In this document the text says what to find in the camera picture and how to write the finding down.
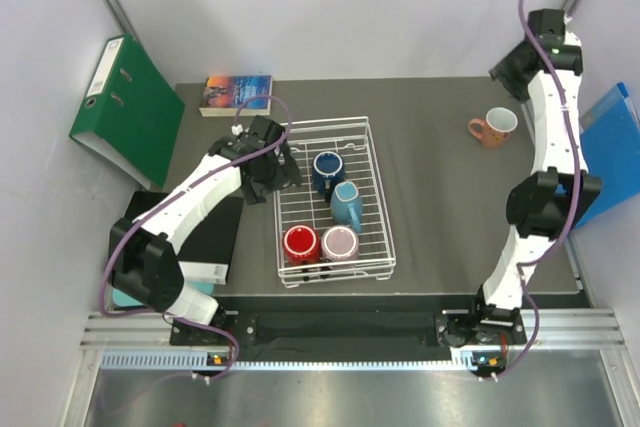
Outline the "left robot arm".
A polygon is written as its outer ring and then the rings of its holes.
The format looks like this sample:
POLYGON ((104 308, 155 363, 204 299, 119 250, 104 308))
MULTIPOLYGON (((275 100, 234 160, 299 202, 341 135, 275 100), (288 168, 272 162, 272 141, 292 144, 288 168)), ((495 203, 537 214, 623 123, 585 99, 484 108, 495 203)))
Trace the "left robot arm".
POLYGON ((196 169, 162 202, 129 221, 119 219, 109 234, 109 259, 103 284, 143 306, 192 323, 205 343, 226 334, 218 302, 186 282, 178 254, 194 229, 225 198, 240 191, 247 204, 300 185, 301 173, 287 144, 290 132, 256 116, 249 128, 236 125, 216 141, 196 169))

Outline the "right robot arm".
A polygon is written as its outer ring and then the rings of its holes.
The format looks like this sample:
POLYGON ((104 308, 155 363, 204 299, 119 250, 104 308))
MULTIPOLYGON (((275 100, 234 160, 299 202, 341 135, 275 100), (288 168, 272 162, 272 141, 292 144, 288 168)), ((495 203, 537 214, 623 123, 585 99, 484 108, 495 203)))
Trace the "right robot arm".
POLYGON ((479 288, 466 327, 487 343, 520 321, 523 288, 541 257, 560 242, 602 188, 580 150, 578 93, 583 72, 579 39, 566 29, 565 13, 529 13, 531 34, 489 72, 519 102, 532 107, 534 161, 531 174, 507 199, 510 226, 498 264, 479 288))

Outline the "light blue floral mug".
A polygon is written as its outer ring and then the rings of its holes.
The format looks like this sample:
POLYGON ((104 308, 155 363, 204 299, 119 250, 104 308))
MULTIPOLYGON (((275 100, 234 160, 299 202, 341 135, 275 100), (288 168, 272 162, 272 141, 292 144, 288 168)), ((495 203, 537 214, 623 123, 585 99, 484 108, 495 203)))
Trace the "light blue floral mug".
POLYGON ((363 199, 352 181, 336 185, 331 196, 330 207, 333 220, 349 226, 357 234, 362 233, 363 199))

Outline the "lilac mug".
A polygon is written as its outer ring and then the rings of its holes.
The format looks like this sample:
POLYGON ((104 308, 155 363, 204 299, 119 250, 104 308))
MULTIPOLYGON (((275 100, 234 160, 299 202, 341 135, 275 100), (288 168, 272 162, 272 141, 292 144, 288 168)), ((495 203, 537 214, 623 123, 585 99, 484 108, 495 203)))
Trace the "lilac mug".
POLYGON ((350 227, 335 225, 323 234, 321 249, 329 261, 356 260, 359 257, 359 238, 350 227))

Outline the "dark blue mug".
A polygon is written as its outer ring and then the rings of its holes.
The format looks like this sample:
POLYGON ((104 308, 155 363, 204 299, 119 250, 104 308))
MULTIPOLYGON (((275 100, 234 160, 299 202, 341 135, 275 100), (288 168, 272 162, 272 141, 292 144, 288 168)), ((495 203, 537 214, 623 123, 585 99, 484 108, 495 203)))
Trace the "dark blue mug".
POLYGON ((345 163, 334 151, 317 154, 311 163, 312 183, 319 194, 326 194, 346 178, 345 163))

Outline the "pink floral mug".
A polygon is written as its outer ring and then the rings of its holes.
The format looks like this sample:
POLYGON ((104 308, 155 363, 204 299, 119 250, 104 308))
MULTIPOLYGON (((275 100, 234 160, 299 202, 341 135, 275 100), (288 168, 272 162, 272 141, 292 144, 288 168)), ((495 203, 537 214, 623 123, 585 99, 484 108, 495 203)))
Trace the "pink floral mug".
POLYGON ((483 147, 496 149, 507 141, 517 126, 518 118, 513 111, 504 107, 494 107, 483 119, 471 119, 467 128, 483 147))

